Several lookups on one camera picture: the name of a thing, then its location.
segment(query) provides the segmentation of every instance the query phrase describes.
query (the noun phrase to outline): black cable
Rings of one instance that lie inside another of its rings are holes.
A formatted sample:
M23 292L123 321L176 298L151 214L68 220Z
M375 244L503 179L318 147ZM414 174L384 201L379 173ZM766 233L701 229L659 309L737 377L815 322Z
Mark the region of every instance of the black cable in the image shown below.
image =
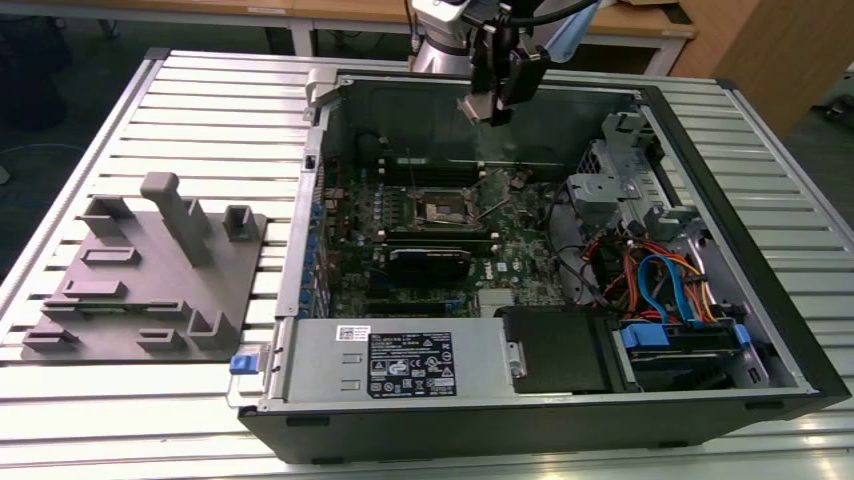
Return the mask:
M549 250L554 254L555 258L558 259L558 262L561 263L561 266L566 269L567 272L570 272L570 274L573 274L573 276L575 278L578 278L578 281L582 283L585 288L590 291L590 294L597 299L597 302L603 307L606 307L606 308L611 307L613 308L613 305L609 303L609 301L598 293L597 287L593 286L593 284L587 281L587 279L585 278L582 273L578 270L575 270L573 268L573 266L567 263L567 261L563 259L563 257L561 257L559 252L562 250L565 250L566 248L569 248L570 245L565 245L563 247L561 247L561 250L555 250L555 245L554 245L554 243L551 241L551 217L553 217L554 212L555 212L555 205L558 204L558 198L561 197L561 193L563 192L565 189L566 189L566 184L561 184L561 187L558 187L558 190L555 190L554 198L551 199L551 205L549 206L549 213L546 214L546 245L549 246Z
M558 20L563 20L566 17L569 17L570 15L577 14L578 12L581 12L582 10L585 10L587 7L590 7L593 4L595 4L599 0L579 0L578 3L575 3L574 5L570 5L566 8L562 8L561 10L555 10L551 13L547 13L546 15L542 15L539 17L530 17L530 18L507 18L506 20L500 21L499 26L502 27L537 27L539 25L546 25L549 23L557 22Z
M410 0L403 0L403 8L406 8L406 22L410 24L410 37L414 37L415 24L412 23L412 12L410 11Z

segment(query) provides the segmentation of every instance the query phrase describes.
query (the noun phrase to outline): metal table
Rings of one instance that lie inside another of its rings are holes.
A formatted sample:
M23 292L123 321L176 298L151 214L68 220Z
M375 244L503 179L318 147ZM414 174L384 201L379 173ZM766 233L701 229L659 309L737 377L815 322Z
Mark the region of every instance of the metal table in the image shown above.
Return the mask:
M403 70L392 62L174 51L147 59L0 288L0 361L20 358L40 298L63 277L87 228L87 196L138 195L148 171L182 175L206 211L248 203L271 219L247 314L246 343L270 340L307 123L303 84L320 64ZM637 77L555 73L602 82ZM854 389L854 235L745 103L710 80L658 78L782 283ZM670 175L679 190L677 172ZM134 208L147 201L131 198ZM228 366L0 368L3 478L472 474L492 478L691 478L738 469L755 478L841 480L854 471L854 401L754 425L699 447L516 455L336 467L286 465L243 429L236 408L262 379Z

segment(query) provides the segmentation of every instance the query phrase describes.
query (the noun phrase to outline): floor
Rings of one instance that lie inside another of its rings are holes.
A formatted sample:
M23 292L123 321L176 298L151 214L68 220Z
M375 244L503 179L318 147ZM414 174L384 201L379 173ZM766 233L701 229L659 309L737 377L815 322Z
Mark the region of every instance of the floor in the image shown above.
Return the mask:
M73 65L53 74L67 118L56 127L37 132L23 132L0 125L0 166L11 175L0 185L0 279L148 48L170 46L184 50L270 53L271 47L283 52L291 47L286 31L251 27L122 22L119 37L110 40L95 20L68 20L60 25L73 59ZM326 32L319 35L319 52L327 56L404 60L408 48L404 35L347 33L338 38ZM9 148L32 144L49 146L7 152ZM798 125L786 145L843 217L854 224L854 195L850 193L854 161L849 153L854 150L854 130L827 123L814 112Z

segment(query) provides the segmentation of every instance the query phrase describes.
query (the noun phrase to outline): wooden table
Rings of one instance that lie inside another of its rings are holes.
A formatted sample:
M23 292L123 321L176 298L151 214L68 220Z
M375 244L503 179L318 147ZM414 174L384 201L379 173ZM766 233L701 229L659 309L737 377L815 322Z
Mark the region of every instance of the wooden table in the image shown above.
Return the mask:
M403 0L294 0L291 15L308 30L408 32ZM645 73L663 76L695 35L695 27L670 22L661 8L617 4L597 13L582 43L654 49Z
M0 0L0 13L288 28L304 57L318 30L408 33L403 0ZM659 8L617 4L597 13L583 43L654 49L645 73L663 76L695 35Z

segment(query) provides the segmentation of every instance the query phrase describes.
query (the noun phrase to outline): warning label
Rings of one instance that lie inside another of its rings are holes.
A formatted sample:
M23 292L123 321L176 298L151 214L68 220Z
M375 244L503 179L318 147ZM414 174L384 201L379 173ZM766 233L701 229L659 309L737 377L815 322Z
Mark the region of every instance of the warning label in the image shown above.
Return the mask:
M368 339L374 398L456 395L451 333L375 333Z

